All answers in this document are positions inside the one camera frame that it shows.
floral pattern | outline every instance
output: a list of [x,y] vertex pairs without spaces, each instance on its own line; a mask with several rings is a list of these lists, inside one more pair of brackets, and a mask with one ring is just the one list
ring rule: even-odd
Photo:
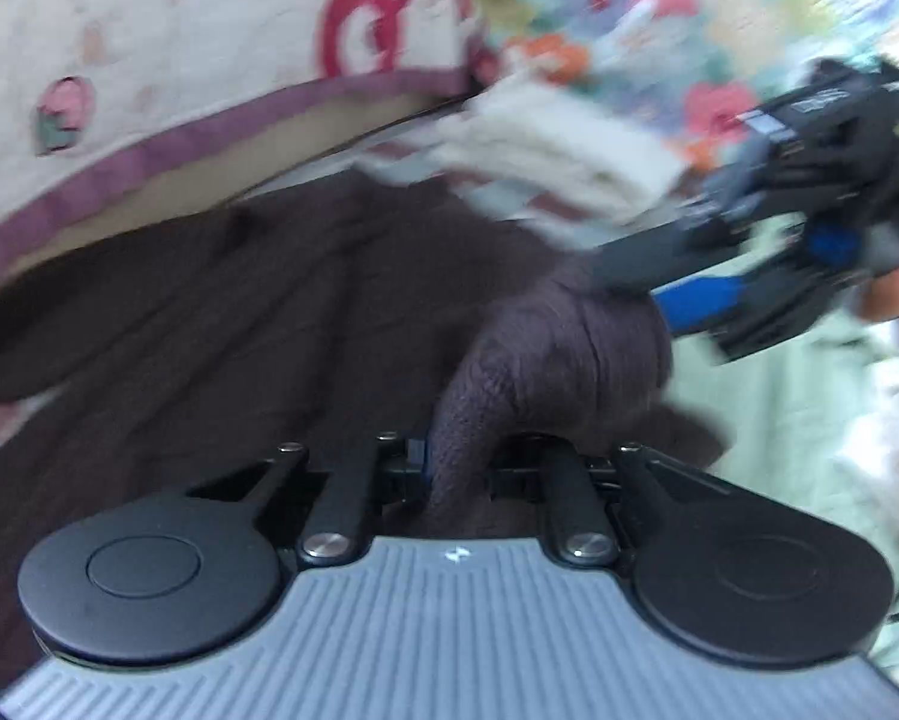
[[699,167],[731,158],[736,116],[836,56],[899,61],[899,0],[477,0],[480,65],[518,46],[548,76],[657,129]]

metal bolt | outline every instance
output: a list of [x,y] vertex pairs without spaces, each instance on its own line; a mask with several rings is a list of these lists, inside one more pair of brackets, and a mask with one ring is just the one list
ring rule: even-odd
[[342,533],[314,533],[302,543],[309,557],[340,557],[350,548],[350,540]]
[[569,554],[585,560],[606,557],[614,548],[612,539],[602,533],[576,533],[575,536],[566,539],[566,550]]

purple fabric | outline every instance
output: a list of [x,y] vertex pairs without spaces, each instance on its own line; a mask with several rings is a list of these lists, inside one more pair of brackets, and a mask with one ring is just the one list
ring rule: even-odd
[[480,334],[438,402],[432,495],[414,525],[427,536],[512,535],[519,504],[489,507],[482,471],[503,437],[557,433],[605,451],[657,400],[672,369],[666,324],[652,298],[592,288],[575,261],[507,303]]
[[139,189],[155,175],[219,153],[328,98],[352,92],[372,97],[405,92],[451,97],[462,93],[466,85],[462,68],[341,76],[280,89],[206,119],[160,132],[101,159],[2,221],[0,275],[17,257],[42,247],[68,225],[120,201],[127,191]]

gray ribbed surface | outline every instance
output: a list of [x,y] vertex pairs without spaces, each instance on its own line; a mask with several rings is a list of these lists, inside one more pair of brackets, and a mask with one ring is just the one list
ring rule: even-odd
[[[458,547],[467,555],[460,557]],[[196,664],[106,674],[48,661],[11,720],[899,720],[863,659],[808,672],[712,664],[657,635],[614,578],[537,541],[376,539],[309,571],[251,637]]]

black circular disc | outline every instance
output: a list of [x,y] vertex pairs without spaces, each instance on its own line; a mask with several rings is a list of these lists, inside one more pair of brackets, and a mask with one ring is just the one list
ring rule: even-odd
[[54,533],[19,570],[51,649],[107,665],[191,658],[246,632],[281,589],[278,557],[232,505],[154,496]]
[[638,554],[633,586],[662,628],[737,664],[799,667],[864,650],[892,599],[883,557],[795,511],[683,509]]

